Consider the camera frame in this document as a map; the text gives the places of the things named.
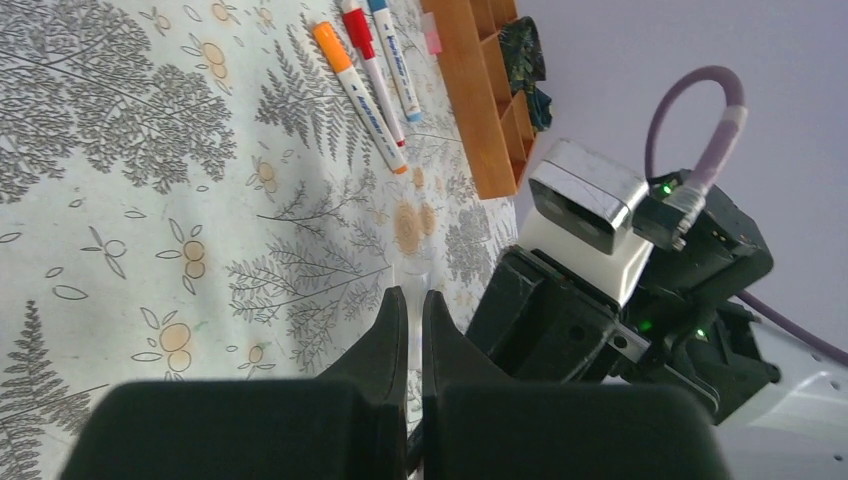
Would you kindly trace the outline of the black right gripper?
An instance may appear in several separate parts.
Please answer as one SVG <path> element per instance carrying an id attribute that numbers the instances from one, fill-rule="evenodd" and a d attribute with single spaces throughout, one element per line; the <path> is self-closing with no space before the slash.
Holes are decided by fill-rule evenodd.
<path id="1" fill-rule="evenodd" d="M 507 248 L 465 335 L 522 381 L 599 382 L 623 363 L 637 383 L 688 391 L 719 424 L 720 394 L 683 358 L 686 341 L 712 311 L 695 304 L 674 313 L 670 326 L 642 333 L 623 322 L 624 309 L 609 295 L 542 251 Z"/>

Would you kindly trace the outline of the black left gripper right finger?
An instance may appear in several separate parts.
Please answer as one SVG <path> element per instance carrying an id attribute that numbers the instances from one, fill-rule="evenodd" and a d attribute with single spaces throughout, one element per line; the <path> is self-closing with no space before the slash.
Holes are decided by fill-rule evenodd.
<path id="1" fill-rule="evenodd" d="M 510 378 L 424 301 L 427 479 L 728 479 L 704 409 L 665 386 Z"/>

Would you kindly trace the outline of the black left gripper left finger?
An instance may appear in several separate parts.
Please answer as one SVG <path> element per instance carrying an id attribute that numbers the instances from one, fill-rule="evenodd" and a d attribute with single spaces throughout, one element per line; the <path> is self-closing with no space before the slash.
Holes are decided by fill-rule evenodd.
<path id="1" fill-rule="evenodd" d="M 64 479 L 403 479 L 408 317 L 399 287 L 310 379 L 125 383 L 96 406 Z"/>

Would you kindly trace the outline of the white pen blue tip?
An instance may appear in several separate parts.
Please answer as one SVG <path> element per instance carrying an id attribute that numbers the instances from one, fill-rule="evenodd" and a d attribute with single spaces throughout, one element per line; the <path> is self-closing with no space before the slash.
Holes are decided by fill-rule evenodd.
<path id="1" fill-rule="evenodd" d="M 386 0 L 368 0 L 378 37 L 397 89 L 404 116 L 410 123 L 422 119 L 423 112 L 414 90 L 411 75 Z"/>

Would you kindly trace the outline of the white pen red tip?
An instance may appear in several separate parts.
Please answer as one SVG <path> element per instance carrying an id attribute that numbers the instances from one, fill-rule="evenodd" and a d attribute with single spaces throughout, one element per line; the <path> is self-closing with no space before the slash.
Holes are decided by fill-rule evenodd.
<path id="1" fill-rule="evenodd" d="M 361 76 L 354 67 L 350 55 L 332 24 L 329 22 L 317 23 L 312 28 L 312 35 L 362 119 L 370 138 L 374 141 L 389 170 L 398 175 L 405 173 L 408 166 L 400 147 L 394 141 L 376 102 L 368 93 Z"/>
<path id="2" fill-rule="evenodd" d="M 400 125 L 400 120 L 391 104 L 388 86 L 377 61 L 374 39 L 368 26 L 364 9 L 361 3 L 355 0 L 341 0 L 340 9 L 348 36 L 353 47 L 358 50 L 362 58 L 363 66 L 377 96 L 378 105 L 388 129 L 396 145 L 403 147 L 405 145 L 405 136 Z"/>

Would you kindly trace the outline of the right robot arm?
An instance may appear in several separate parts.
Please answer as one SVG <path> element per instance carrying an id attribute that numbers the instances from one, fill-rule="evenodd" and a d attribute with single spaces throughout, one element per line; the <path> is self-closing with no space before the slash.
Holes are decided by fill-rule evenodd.
<path id="1" fill-rule="evenodd" d="M 609 257 L 580 255 L 545 216 L 508 248 L 467 335 L 525 381 L 617 378 L 690 393 L 718 427 L 781 430 L 847 470 L 847 359 L 756 300 L 774 264 L 755 221 L 719 188 L 680 251 L 654 249 L 628 300 L 600 285 Z"/>

